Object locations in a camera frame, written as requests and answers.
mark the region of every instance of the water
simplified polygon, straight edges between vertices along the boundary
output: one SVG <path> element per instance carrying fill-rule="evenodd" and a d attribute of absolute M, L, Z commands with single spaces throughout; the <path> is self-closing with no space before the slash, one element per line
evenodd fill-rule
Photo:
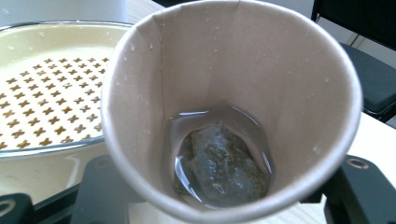
<path fill-rule="evenodd" d="M 213 187 L 214 190 L 216 190 L 216 193 L 220 192 L 220 194 L 212 194 L 209 191 L 205 191 L 206 185 L 202 186 L 200 184 L 202 183 L 202 178 L 197 178 L 196 176 L 196 173 L 199 173 L 199 171 L 197 171 L 197 167 L 199 169 L 206 169 L 215 173 L 222 172 L 222 168 L 220 167 L 221 164 L 217 163 L 218 170 L 216 170 L 214 169 L 215 165 L 213 160 L 207 160 L 204 163 L 197 163 L 197 158 L 199 157 L 197 150 L 195 149 L 195 152 L 192 152 L 191 147 L 185 147 L 186 145 L 182 146 L 182 144 L 188 144 L 188 142 L 184 140 L 192 131 L 202 130 L 218 123 L 219 121 L 221 121 L 225 128 L 232 134 L 239 136 L 247 146 L 248 151 L 243 155 L 241 154 L 242 157 L 239 156 L 239 152 L 233 156 L 236 155 L 237 158 L 244 158 L 244 156 L 247 157 L 248 161 L 254 162 L 255 165 L 253 166 L 256 168 L 258 173 L 253 172 L 252 174 L 255 174 L 255 176 L 233 175 L 234 178 L 232 178 L 232 180 L 235 181 L 234 183 L 220 183 L 218 180 L 214 179 L 213 175 L 205 176 L 205 181 L 207 180 L 211 183 L 209 186 Z M 265 191 L 268 189 L 270 184 L 270 177 L 273 172 L 269 162 L 268 146 L 263 129 L 247 113 L 229 105 L 209 108 L 208 110 L 181 112 L 169 119 L 167 131 L 169 133 L 168 144 L 172 160 L 171 179 L 174 183 L 175 192 L 178 193 L 187 203 L 200 208 L 219 209 L 237 206 L 240 203 L 247 203 L 248 201 L 258 201 L 264 196 Z M 237 162 L 237 165 L 232 167 L 232 169 L 235 169 L 235 173 L 238 169 L 244 169 L 244 167 L 242 167 L 244 159 L 240 159 L 240 161 L 242 162 L 238 161 L 239 163 Z M 245 196 L 241 196 L 242 198 L 236 198 L 232 194 L 228 194 L 228 192 L 230 192 L 227 191 L 227 189 L 230 189 L 228 186 L 237 186 L 239 190 L 244 192 L 251 192 L 252 189 L 256 190 L 256 188 L 252 188 L 251 185 L 249 185 L 250 180 L 254 183 L 259 183 L 257 181 L 260 181 L 260 193 L 253 192 L 253 194 L 246 196 L 248 199 L 244 198 Z M 260 198 L 254 198 L 255 196 L 252 198 L 251 195 L 260 195 Z"/>

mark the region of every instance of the white paper cup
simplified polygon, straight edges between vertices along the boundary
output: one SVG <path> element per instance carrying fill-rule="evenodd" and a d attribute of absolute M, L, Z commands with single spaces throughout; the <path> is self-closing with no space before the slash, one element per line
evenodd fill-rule
<path fill-rule="evenodd" d="M 275 174 L 263 199 L 203 211 L 172 190 L 165 124 L 224 104 L 266 131 Z M 120 173 L 154 206 L 189 222 L 248 221 L 308 196 L 338 168 L 360 114 L 361 87 L 337 42 L 302 15 L 255 1 L 193 2 L 146 17 L 117 45 L 102 96 Z"/>

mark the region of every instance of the water droplet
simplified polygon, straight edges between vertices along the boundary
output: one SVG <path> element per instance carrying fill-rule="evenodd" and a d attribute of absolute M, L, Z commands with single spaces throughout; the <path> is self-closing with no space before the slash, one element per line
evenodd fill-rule
<path fill-rule="evenodd" d="M 9 14 L 10 14 L 9 11 L 8 11 L 8 9 L 6 9 L 6 8 L 3 8 L 3 12 L 4 12 L 4 14 L 6 14 L 6 15 L 9 15 Z"/>

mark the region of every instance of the tray hole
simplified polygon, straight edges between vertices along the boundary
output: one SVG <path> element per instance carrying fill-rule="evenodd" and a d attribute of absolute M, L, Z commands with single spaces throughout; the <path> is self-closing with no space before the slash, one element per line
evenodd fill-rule
<path fill-rule="evenodd" d="M 24 134 L 25 134 L 25 132 L 23 132 L 21 129 L 19 129 L 17 132 L 12 133 L 11 135 L 14 136 L 14 139 L 17 139 Z"/>
<path fill-rule="evenodd" d="M 36 131 L 34 131 L 34 134 L 36 137 L 40 136 L 42 133 L 44 133 L 44 129 L 42 127 L 40 127 L 39 129 L 37 129 Z"/>
<path fill-rule="evenodd" d="M 29 73 L 28 71 L 24 71 L 24 72 L 20 73 L 20 75 L 23 76 L 23 77 L 24 77 L 24 76 L 27 76 L 27 75 L 29 75 L 29 74 L 30 74 L 30 73 Z"/>
<path fill-rule="evenodd" d="M 58 80 L 61 81 L 61 82 L 63 82 L 63 81 L 66 80 L 66 77 L 59 77 Z"/>
<path fill-rule="evenodd" d="M 10 128 L 13 128 L 15 125 L 17 125 L 17 124 L 19 124 L 19 122 L 16 120 L 16 119 L 14 119 L 14 120 L 12 120 L 11 122 L 9 122 L 9 123 L 7 123 L 7 125 L 10 127 Z"/>
<path fill-rule="evenodd" d="M 94 119 L 97 119 L 98 117 L 95 114 L 91 114 L 87 117 L 87 120 L 89 120 L 90 122 L 93 122 Z"/>
<path fill-rule="evenodd" d="M 58 103 L 58 105 L 62 105 L 63 103 L 66 103 L 66 100 L 64 98 L 62 98 L 59 101 L 57 101 L 56 103 Z"/>
<path fill-rule="evenodd" d="M 91 95 L 91 94 L 94 93 L 94 91 L 93 91 L 93 90 L 88 90 L 88 91 L 86 91 L 85 93 L 87 93 L 87 95 Z"/>
<path fill-rule="evenodd" d="M 55 92 L 53 92 L 53 93 L 51 93 L 51 95 L 53 96 L 53 97 L 56 97 L 57 95 L 60 95 L 61 93 L 59 92 L 59 91 L 55 91 Z"/>
<path fill-rule="evenodd" d="M 80 81 L 80 80 L 82 80 L 82 77 L 81 77 L 81 76 L 73 77 L 73 79 L 74 79 L 75 81 Z"/>
<path fill-rule="evenodd" d="M 93 101 L 96 104 L 100 101 L 100 98 L 96 96 L 95 98 L 91 99 L 91 101 Z"/>
<path fill-rule="evenodd" d="M 91 135 L 87 134 L 87 135 L 85 135 L 85 137 L 81 138 L 81 140 L 87 140 L 87 139 L 90 139 L 90 138 L 91 138 Z"/>
<path fill-rule="evenodd" d="M 64 128 L 64 126 L 59 127 L 58 129 L 55 130 L 55 132 L 60 135 L 62 132 L 66 131 L 66 129 Z"/>
<path fill-rule="evenodd" d="M 48 115 L 48 114 L 50 114 L 50 113 L 52 113 L 53 112 L 53 109 L 51 108 L 51 107 L 48 107 L 46 110 L 43 110 L 43 113 L 45 114 L 45 115 Z"/>
<path fill-rule="evenodd" d="M 78 117 L 76 115 L 73 115 L 73 117 L 70 117 L 68 120 L 70 121 L 70 123 L 74 123 L 74 121 L 78 120 Z"/>
<path fill-rule="evenodd" d="M 61 141 L 61 143 L 71 143 L 71 142 L 73 142 L 73 139 L 71 139 L 70 136 L 66 136 L 66 138 Z"/>
<path fill-rule="evenodd" d="M 38 86 L 36 84 L 34 84 L 33 86 L 28 87 L 28 89 L 31 90 L 31 91 L 36 89 L 36 88 L 38 88 Z"/>
<path fill-rule="evenodd" d="M 17 145 L 18 148 L 24 148 L 24 147 L 29 147 L 30 143 L 27 140 L 23 140 L 23 142 L 19 143 Z"/>
<path fill-rule="evenodd" d="M 80 110 L 82 110 L 82 112 L 87 112 L 87 110 L 90 110 L 91 108 L 87 105 L 84 105 Z"/>
<path fill-rule="evenodd" d="M 26 83 L 29 83 L 29 82 L 31 82 L 31 81 L 34 81 L 34 79 L 32 79 L 31 77 L 26 78 L 26 79 L 24 80 L 24 82 L 26 82 Z"/>
<path fill-rule="evenodd" d="M 18 105 L 20 105 L 21 107 L 25 107 L 26 105 L 29 105 L 29 104 L 30 104 L 30 103 L 27 102 L 27 100 L 25 100 L 25 101 L 19 103 Z"/>
<path fill-rule="evenodd" d="M 48 138 L 46 138 L 46 139 L 44 139 L 44 141 L 40 142 L 39 144 L 44 147 L 44 146 L 47 146 L 47 145 L 49 145 L 51 143 L 52 142 Z"/>
<path fill-rule="evenodd" d="M 20 89 L 21 87 L 19 86 L 19 85 L 16 85 L 16 86 L 13 86 L 13 87 L 11 87 L 10 89 L 12 90 L 12 91 L 15 91 L 15 90 L 18 90 L 18 89 Z"/>
<path fill-rule="evenodd" d="M 86 130 L 87 128 L 85 128 L 82 124 L 78 125 L 77 128 L 75 128 L 75 131 L 77 133 L 81 133 L 82 131 Z"/>
<path fill-rule="evenodd" d="M 38 102 L 38 104 L 39 104 L 40 106 L 43 106 L 43 105 L 45 105 L 45 104 L 47 104 L 47 103 L 48 103 L 48 101 L 47 101 L 46 99 L 44 99 L 44 100 Z"/>
<path fill-rule="evenodd" d="M 84 100 L 81 97 L 78 97 L 74 102 L 79 105 L 79 103 L 83 102 Z"/>
<path fill-rule="evenodd" d="M 14 83 L 14 82 L 16 82 L 16 81 L 17 81 L 17 79 L 12 78 L 12 79 L 7 80 L 7 83 L 8 83 L 8 84 L 12 84 L 12 83 Z"/>
<path fill-rule="evenodd" d="M 6 106 L 9 106 L 9 105 L 10 105 L 10 103 L 8 101 L 5 101 L 4 103 L 0 104 L 0 107 L 2 109 L 4 109 L 4 108 L 6 108 Z"/>
<path fill-rule="evenodd" d="M 17 98 L 19 100 L 21 97 L 25 96 L 25 94 L 23 94 L 23 92 L 20 92 L 14 96 L 15 96 L 15 98 Z"/>
<path fill-rule="evenodd" d="M 52 119 L 49 119 L 49 123 L 50 124 L 54 124 L 54 123 L 56 123 L 56 122 L 58 122 L 59 121 L 59 119 L 55 116 L 55 117 L 53 117 Z"/>
<path fill-rule="evenodd" d="M 86 82 L 82 83 L 81 85 L 79 85 L 82 89 L 84 89 L 85 87 L 88 86 L 88 84 Z"/>
<path fill-rule="evenodd" d="M 33 68 L 34 68 L 35 70 L 37 70 L 37 69 L 42 68 L 42 67 L 41 67 L 40 64 L 38 64 L 38 65 L 33 66 Z"/>
<path fill-rule="evenodd" d="M 93 77 L 90 77 L 90 80 L 94 81 L 94 80 L 96 80 L 97 78 L 98 78 L 97 76 L 93 76 Z"/>
<path fill-rule="evenodd" d="M 49 77 L 44 77 L 44 78 L 41 78 L 41 80 L 42 80 L 43 82 L 47 82 L 47 81 L 50 81 L 50 78 L 49 78 Z"/>
<path fill-rule="evenodd" d="M 70 108 L 70 107 L 68 106 L 67 108 L 63 109 L 62 111 L 63 111 L 65 114 L 67 114 L 68 112 L 70 112 L 70 111 L 72 111 L 72 110 L 73 110 L 73 109 Z"/>
<path fill-rule="evenodd" d="M 6 148 L 7 145 L 5 142 L 0 142 L 0 149 Z"/>
<path fill-rule="evenodd" d="M 54 88 L 54 87 L 55 87 L 55 85 L 53 85 L 53 83 L 51 83 L 51 84 L 49 84 L 48 86 L 46 86 L 46 88 L 49 89 L 49 90 L 52 89 L 52 88 Z"/>
<path fill-rule="evenodd" d="M 34 96 L 35 98 L 38 98 L 38 97 L 40 97 L 40 96 L 42 96 L 42 95 L 43 95 L 43 93 L 42 93 L 41 91 L 38 91 L 38 92 L 36 92 L 36 93 L 33 94 L 33 96 Z"/>
<path fill-rule="evenodd" d="M 37 74 L 38 74 L 39 76 L 43 76 L 44 74 L 46 74 L 46 72 L 45 72 L 44 70 L 41 70 L 41 71 L 37 72 Z"/>
<path fill-rule="evenodd" d="M 73 86 L 73 85 L 70 84 L 70 83 L 64 84 L 64 88 L 65 88 L 65 89 L 68 89 L 69 87 L 72 87 L 72 86 Z"/>
<path fill-rule="evenodd" d="M 94 128 L 97 132 L 100 132 L 100 131 L 102 131 L 102 124 L 99 123 L 99 124 L 97 124 L 96 126 L 94 126 L 93 128 Z"/>
<path fill-rule="evenodd" d="M 29 120 L 28 123 L 30 123 L 30 126 L 35 126 L 35 124 L 37 124 L 38 122 L 40 122 L 40 120 L 37 118 L 34 118 L 32 120 Z"/>
<path fill-rule="evenodd" d="M 8 112 L 3 113 L 4 117 L 6 117 L 6 119 L 9 118 L 10 116 L 14 115 L 14 114 L 15 113 L 12 110 L 8 110 Z"/>
<path fill-rule="evenodd" d="M 28 109 L 28 110 L 23 112 L 25 117 L 29 117 L 31 114 L 34 114 L 34 113 L 35 113 L 35 111 L 32 108 L 30 108 L 30 109 Z"/>

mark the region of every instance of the perforated tray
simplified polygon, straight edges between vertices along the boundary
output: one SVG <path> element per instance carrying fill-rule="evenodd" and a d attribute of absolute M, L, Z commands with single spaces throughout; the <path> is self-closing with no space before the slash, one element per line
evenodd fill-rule
<path fill-rule="evenodd" d="M 128 28 L 58 22 L 0 31 L 0 152 L 102 136 L 102 79 Z"/>

